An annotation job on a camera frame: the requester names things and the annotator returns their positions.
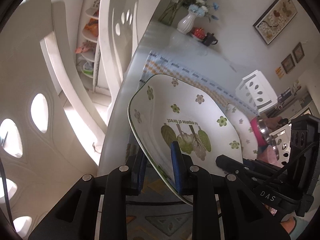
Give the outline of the white dining chair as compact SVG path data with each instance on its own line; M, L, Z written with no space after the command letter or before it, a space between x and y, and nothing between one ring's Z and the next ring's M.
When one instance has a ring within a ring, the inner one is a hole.
M111 94L107 121L110 121L125 73L138 46L138 1L100 0L98 40L101 63Z
M72 68L65 4L28 0L1 31L1 239L93 239L98 165L76 136L56 92L102 141L104 124Z
M243 77L235 93L239 99L258 113L264 113L278 103L274 89L259 70Z

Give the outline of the white dining chair far right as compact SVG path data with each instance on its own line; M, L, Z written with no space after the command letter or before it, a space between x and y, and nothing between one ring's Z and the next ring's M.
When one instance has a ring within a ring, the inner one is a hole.
M259 70L243 77L235 93L239 99L258 113L264 113L278 103L274 89Z

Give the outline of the patterned blue table runner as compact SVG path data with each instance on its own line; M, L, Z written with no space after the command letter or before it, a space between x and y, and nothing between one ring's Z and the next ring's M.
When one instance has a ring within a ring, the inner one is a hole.
M172 61L157 52L150 51L146 58L138 87L141 88L150 77L156 74L169 75L205 91L223 111L226 109L227 105L231 103L247 116L258 115L257 110L212 79L209 79L178 62Z

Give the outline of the small framed picture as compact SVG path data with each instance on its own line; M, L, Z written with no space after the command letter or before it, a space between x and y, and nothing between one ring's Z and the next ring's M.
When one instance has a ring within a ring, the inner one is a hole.
M295 46L295 48L293 49L292 52L293 52L293 56L295 58L295 61L297 63L299 63L303 59L303 57L305 56L302 44L300 42Z
M291 72L293 68L295 68L295 62L293 60L292 54L289 54L282 62L281 65L285 71L286 74Z

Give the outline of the white floral square plate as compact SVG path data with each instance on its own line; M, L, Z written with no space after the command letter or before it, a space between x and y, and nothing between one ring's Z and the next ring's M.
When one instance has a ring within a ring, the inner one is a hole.
M186 204L193 198L179 193L170 146L209 173L224 176L216 158L226 155L240 163L240 138L217 103L204 90L165 74L150 77L129 101L132 133L149 162L173 194Z

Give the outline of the white corner shelf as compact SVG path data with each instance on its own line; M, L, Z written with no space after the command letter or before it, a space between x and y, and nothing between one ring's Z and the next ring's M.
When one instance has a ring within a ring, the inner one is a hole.
M100 55L97 48L98 11L100 0L83 0L78 25L76 68L84 87L91 93L108 95L98 86Z

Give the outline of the pink floral plate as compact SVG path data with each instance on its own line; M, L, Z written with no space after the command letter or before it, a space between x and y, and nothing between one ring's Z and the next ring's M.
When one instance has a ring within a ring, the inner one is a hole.
M261 132L261 127L260 127L261 121L262 121L262 119L260 116L256 116L250 121L252 131L257 139L259 147L267 145L267 141L265 140L265 137L264 137L263 133Z

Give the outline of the white dining chair far left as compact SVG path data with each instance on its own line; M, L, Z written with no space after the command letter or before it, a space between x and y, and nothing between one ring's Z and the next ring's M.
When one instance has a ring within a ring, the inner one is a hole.
M100 0L98 40L101 63L111 94L107 121L110 121L125 73L138 46L138 1Z

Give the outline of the red lidded teacup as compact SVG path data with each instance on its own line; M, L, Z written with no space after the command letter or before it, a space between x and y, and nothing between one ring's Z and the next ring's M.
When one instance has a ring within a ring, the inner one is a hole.
M203 41L206 36L206 33L204 32L203 28L193 28L191 30L191 36L198 41Z

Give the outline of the small framed picture lower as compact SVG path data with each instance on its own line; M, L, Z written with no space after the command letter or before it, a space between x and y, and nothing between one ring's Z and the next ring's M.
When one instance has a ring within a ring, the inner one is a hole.
M289 54L282 62L281 65L285 71L286 74L291 72L293 68L295 68L295 62L293 60L292 54Z

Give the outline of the white ribbed flower vase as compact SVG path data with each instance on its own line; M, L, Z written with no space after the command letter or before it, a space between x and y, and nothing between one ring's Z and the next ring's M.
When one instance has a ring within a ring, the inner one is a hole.
M179 31L182 34L189 33L189 31L191 31L191 29L193 28L195 18L196 15L193 12L189 11L188 15L181 19L178 23L177 31Z

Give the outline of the dark brown mug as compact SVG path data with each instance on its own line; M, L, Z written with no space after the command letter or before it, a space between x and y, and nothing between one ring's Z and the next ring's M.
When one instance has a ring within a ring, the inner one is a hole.
M204 37L202 44L205 46L211 46L211 45L216 45L218 43L218 40L214 36L213 33L207 33L207 35Z

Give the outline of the stainless steel bowl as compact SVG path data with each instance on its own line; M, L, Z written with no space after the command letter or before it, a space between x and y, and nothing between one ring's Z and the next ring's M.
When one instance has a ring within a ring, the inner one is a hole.
M267 146L272 146L276 155L276 160L279 160L279 151L276 148L275 144L272 142L273 138L271 133L280 127L281 120L281 116L265 119L263 119L261 116L257 117L258 129L262 138L262 141L258 142L259 150L261 151L262 149L265 149Z

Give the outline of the large framed wall picture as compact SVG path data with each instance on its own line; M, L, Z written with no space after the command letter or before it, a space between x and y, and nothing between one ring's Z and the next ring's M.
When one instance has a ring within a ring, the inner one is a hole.
M269 45L296 16L292 0L275 0L253 24L256 32Z

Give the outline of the small framed picture upper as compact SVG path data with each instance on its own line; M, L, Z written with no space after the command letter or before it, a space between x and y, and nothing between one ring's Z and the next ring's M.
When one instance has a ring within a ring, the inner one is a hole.
M292 52L293 52L293 56L295 58L295 61L297 63L299 63L303 59L303 57L305 56L302 44L300 42L295 46L295 48L293 49Z

